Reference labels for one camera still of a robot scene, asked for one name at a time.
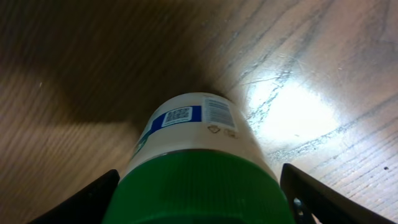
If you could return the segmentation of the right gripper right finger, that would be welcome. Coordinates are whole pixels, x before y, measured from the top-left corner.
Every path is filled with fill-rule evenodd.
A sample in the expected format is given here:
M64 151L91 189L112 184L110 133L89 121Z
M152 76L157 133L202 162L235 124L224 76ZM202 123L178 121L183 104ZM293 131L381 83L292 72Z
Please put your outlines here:
M342 196L292 164L283 165L280 186L296 223L394 223Z

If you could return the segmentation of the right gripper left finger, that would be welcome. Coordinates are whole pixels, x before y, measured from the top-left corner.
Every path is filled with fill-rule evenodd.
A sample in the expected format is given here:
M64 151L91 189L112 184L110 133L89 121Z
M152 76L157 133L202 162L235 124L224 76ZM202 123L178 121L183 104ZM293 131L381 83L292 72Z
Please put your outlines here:
M117 170L111 169L30 224L101 223L119 180Z

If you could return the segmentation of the green-lid seasoning jar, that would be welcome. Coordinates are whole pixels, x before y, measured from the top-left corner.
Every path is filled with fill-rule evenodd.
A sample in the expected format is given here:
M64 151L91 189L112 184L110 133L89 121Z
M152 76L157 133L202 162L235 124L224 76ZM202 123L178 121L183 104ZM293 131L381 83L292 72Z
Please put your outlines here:
M139 138L104 223L293 223L243 114L211 93L162 104Z

